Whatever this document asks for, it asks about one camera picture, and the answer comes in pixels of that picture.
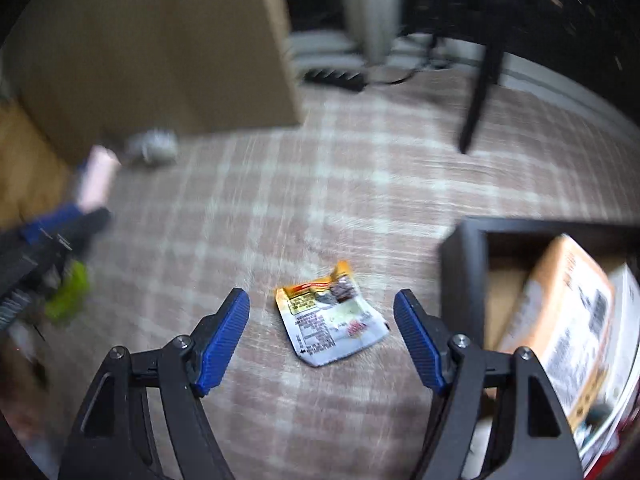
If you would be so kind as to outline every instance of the blue gripper pad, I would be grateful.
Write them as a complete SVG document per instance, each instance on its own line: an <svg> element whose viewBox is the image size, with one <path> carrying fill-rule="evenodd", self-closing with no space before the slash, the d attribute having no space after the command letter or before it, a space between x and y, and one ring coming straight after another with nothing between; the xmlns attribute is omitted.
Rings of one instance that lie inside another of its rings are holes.
<svg viewBox="0 0 640 480"><path fill-rule="evenodd" d="M411 359L414 361L415 369L418 371L422 384L433 390L435 394L441 394L449 383L442 370L442 361L443 358L446 359L447 354L446 339L444 340L445 347L443 348L440 345L440 348L438 348L436 342L431 339L427 332L427 327L420 322L418 316L429 322L431 322L431 319L436 320L436 323L444 327L440 319L428 316L424 312L410 290L403 289L398 292L394 299L394 319L398 324L404 344L409 351Z"/></svg>
<svg viewBox="0 0 640 480"><path fill-rule="evenodd" d="M234 288L218 311L203 317L191 333L190 379L199 397L222 381L248 319L249 296L241 288Z"/></svg>

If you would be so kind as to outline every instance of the carpet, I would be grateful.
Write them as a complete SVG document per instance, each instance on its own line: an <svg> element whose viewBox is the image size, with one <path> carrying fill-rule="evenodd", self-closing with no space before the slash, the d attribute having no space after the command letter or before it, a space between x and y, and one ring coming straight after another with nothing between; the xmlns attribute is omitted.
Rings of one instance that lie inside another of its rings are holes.
<svg viewBox="0 0 640 480"><path fill-rule="evenodd" d="M46 334L61 424L111 346L163 346L240 286L250 320L223 383L203 401L236 478L407 478L431 394L392 300L411 288L438 313L437 247L456 222L640 221L638 149L533 95L495 88L470 155L460 155L469 86L459 73L431 72L362 94L302 87L301 128L181 139L176 165L123 170L114 222L89 261L86 306ZM294 355L273 289L342 258L392 331L310 368ZM178 476L157 393L150 403L165 472Z"/></svg>

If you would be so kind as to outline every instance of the white baseboard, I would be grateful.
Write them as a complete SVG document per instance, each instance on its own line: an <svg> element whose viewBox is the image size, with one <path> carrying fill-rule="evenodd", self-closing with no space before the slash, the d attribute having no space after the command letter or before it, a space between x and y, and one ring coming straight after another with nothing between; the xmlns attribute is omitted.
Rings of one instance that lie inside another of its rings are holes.
<svg viewBox="0 0 640 480"><path fill-rule="evenodd" d="M386 66L411 69L422 60L423 45L430 34L413 34L412 39L396 38ZM484 47L462 40L446 40L452 68L475 73L482 60ZM364 56L356 43L340 31L319 30L294 33L290 37L294 68L301 72L310 68L363 69ZM591 90L542 65L505 54L500 85L529 92L545 102L574 112L586 120L633 145L640 144L640 128L614 105Z"/></svg>

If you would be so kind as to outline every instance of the food wrapper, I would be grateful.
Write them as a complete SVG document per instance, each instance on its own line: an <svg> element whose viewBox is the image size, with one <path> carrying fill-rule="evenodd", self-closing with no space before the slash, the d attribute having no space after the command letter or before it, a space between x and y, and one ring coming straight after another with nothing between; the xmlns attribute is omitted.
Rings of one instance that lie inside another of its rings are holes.
<svg viewBox="0 0 640 480"><path fill-rule="evenodd" d="M329 276L276 289L276 304L296 354L311 366L347 357L389 333L345 261Z"/></svg>

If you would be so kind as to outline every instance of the metal screw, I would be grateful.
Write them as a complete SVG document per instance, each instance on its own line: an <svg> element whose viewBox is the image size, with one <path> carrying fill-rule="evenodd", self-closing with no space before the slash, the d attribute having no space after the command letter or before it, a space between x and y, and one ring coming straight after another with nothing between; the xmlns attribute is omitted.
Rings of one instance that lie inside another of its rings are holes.
<svg viewBox="0 0 640 480"><path fill-rule="evenodd" d="M177 346L180 350L184 350L191 344L191 338L188 335L179 335L174 338L174 346Z"/></svg>
<svg viewBox="0 0 640 480"><path fill-rule="evenodd" d="M124 356L127 349L124 346L114 346L111 350L109 350L109 357L111 359L120 359Z"/></svg>
<svg viewBox="0 0 640 480"><path fill-rule="evenodd" d="M458 348L466 348L471 344L471 339L469 339L464 334L456 334L451 338L451 340L453 341L453 344Z"/></svg>
<svg viewBox="0 0 640 480"><path fill-rule="evenodd" d="M528 346L521 346L520 348L518 348L518 355L525 361L528 361L533 357L533 352Z"/></svg>
<svg viewBox="0 0 640 480"><path fill-rule="evenodd" d="M60 242L60 245L62 245L67 251L71 250L71 245L65 237L63 237L62 235L58 235L58 241Z"/></svg>

